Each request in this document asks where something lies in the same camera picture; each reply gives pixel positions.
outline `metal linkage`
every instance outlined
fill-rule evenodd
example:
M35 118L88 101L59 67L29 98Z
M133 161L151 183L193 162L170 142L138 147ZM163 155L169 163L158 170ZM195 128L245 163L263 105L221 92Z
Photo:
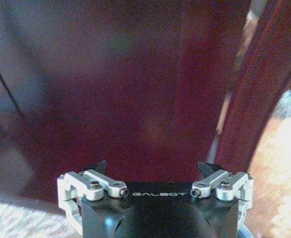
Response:
M82 219L78 205L73 199L81 199L86 196L89 201L97 201L103 198L104 190L114 198L122 198L129 195L127 186L122 181L113 180L95 170L87 170L77 174L69 172L57 179L58 205L65 211L69 223L82 235Z
M215 189L220 201L229 202L238 199L238 229L244 224L247 211L252 208L254 179L247 173L231 173L218 170L209 177L192 184L191 195L194 198L205 198Z
M95 170L85 171L83 177L89 181L98 181L111 197L120 198L129 195L129 190L124 182L113 180Z

